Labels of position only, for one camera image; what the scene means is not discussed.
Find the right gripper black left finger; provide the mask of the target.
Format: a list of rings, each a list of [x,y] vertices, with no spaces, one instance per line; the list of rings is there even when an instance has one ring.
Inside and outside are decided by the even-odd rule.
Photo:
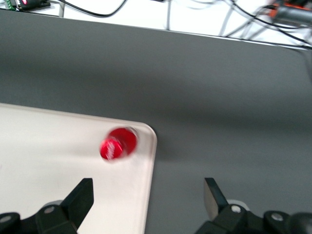
[[[76,234],[93,203],[93,179],[84,178],[59,205],[46,205],[23,220],[16,212],[2,213],[0,232],[2,234]]]

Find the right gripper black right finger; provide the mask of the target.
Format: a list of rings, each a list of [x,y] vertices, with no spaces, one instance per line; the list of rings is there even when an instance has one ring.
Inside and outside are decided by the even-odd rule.
[[[204,203],[209,220],[196,231],[197,234],[310,234],[312,214],[299,212],[287,214],[266,211],[256,216],[239,203],[229,203],[216,181],[204,179]]]

